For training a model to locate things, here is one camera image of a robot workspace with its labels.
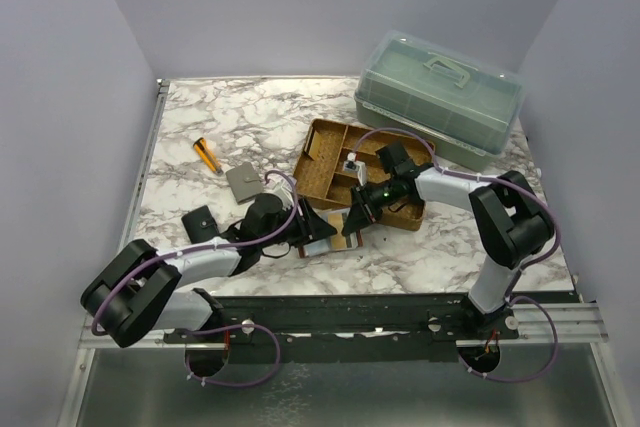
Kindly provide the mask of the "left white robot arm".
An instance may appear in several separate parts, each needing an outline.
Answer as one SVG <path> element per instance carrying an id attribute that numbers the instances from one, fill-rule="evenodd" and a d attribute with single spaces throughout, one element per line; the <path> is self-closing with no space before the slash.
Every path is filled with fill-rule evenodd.
<path id="1" fill-rule="evenodd" d="M 153 330 L 188 330 L 201 342 L 222 327 L 212 299 L 176 290 L 253 267 L 268 247 L 303 247 L 337 233 L 301 198 L 286 207 L 271 193 L 258 195 L 245 217 L 211 239 L 161 253 L 143 239 L 129 242 L 89 284 L 80 304 L 93 317 L 92 332 L 129 347 Z"/>

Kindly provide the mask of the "gold credit card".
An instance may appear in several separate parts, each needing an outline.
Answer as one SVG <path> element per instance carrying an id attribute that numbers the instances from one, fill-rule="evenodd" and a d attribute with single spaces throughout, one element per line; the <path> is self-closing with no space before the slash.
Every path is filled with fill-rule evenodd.
<path id="1" fill-rule="evenodd" d="M 320 144 L 320 134 L 315 128 L 311 128 L 304 142 L 303 154 L 313 161 L 317 160 L 319 157 Z"/>
<path id="2" fill-rule="evenodd" d="M 358 233 L 353 233 L 348 236 L 336 234 L 329 238 L 329 245 L 331 251 L 353 250 L 362 246 L 362 240 Z"/>

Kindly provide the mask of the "brown leather card holder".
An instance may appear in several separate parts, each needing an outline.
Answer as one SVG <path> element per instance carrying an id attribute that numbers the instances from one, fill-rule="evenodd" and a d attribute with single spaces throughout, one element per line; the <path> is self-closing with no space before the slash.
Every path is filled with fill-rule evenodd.
<path id="1" fill-rule="evenodd" d="M 363 246 L 362 235 L 359 231 L 343 236 L 341 231 L 347 219 L 349 210 L 325 210 L 320 212 L 320 217 L 334 227 L 337 233 L 328 238 L 314 241 L 298 249 L 300 258 L 316 257 L 332 252 L 341 252 L 359 249 Z"/>

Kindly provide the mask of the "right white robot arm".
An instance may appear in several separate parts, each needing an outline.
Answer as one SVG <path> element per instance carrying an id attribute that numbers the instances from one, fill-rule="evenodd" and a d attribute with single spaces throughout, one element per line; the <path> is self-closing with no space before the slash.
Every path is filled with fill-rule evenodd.
<path id="1" fill-rule="evenodd" d="M 418 165 L 399 141 L 376 155 L 389 179 L 351 188 L 342 234 L 348 236 L 379 222 L 383 211 L 401 200 L 437 202 L 471 212 L 486 257 L 459 318 L 467 336 L 485 337 L 496 327 L 496 315 L 508 305 L 507 296 L 521 272 L 556 237 L 548 208 L 517 171 L 473 176 L 433 163 Z"/>

